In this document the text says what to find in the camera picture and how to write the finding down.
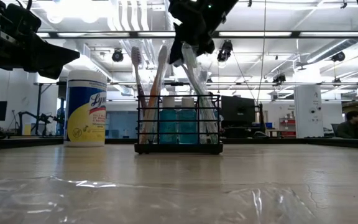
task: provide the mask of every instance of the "blue mouthwash bottle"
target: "blue mouthwash bottle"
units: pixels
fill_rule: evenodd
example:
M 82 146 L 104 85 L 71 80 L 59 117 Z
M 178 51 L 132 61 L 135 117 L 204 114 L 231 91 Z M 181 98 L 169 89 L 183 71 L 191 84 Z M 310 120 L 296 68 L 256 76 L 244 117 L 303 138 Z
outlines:
M 194 107 L 194 99 L 192 97 L 183 97 L 181 106 L 184 108 Z M 182 109 L 178 112 L 178 120 L 190 120 L 190 122 L 178 122 L 180 133 L 197 133 L 197 112 L 194 109 Z M 197 134 L 180 134 L 180 144 L 197 144 Z
M 175 97 L 163 97 L 162 106 L 174 108 L 175 107 Z M 176 120 L 177 111 L 175 109 L 163 109 L 160 112 L 160 120 Z M 176 122 L 160 122 L 160 133 L 176 133 L 177 123 Z M 177 135 L 176 134 L 160 134 L 160 144 L 176 144 Z

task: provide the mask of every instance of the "white pillar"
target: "white pillar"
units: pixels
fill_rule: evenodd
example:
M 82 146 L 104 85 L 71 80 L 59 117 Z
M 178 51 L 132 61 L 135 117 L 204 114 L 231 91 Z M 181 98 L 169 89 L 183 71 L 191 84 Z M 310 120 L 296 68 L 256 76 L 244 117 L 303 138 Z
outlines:
M 323 137 L 321 88 L 318 85 L 295 87 L 296 137 Z
M 296 71 L 293 78 L 295 82 L 319 83 L 322 81 L 320 69 L 315 65 L 308 65 L 306 70 Z M 294 92 L 296 137 L 323 137 L 320 86 L 296 86 Z

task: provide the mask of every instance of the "lysol disinfecting wipes container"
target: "lysol disinfecting wipes container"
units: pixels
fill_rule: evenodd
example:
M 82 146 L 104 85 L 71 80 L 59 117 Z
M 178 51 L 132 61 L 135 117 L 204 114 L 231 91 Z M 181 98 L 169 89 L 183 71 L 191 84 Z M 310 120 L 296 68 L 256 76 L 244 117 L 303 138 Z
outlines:
M 68 74 L 65 145 L 103 146 L 106 127 L 107 79 L 99 72 L 74 70 Z

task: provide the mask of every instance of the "bottle cap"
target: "bottle cap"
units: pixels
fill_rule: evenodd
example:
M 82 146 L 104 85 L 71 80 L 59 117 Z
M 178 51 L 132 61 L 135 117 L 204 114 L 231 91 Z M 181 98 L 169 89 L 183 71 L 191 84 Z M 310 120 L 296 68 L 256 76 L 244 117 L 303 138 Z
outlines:
M 194 99 L 192 97 L 183 97 L 181 99 L 182 107 L 194 107 Z
M 162 98 L 162 106 L 163 107 L 175 107 L 175 97 L 167 97 L 164 96 Z

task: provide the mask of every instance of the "person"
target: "person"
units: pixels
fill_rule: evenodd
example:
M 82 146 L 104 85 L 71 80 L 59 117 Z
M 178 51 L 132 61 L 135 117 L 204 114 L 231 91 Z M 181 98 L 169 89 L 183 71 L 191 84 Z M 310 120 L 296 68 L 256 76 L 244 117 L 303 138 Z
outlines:
M 346 139 L 358 139 L 358 111 L 346 114 L 346 121 L 337 128 L 337 136 Z

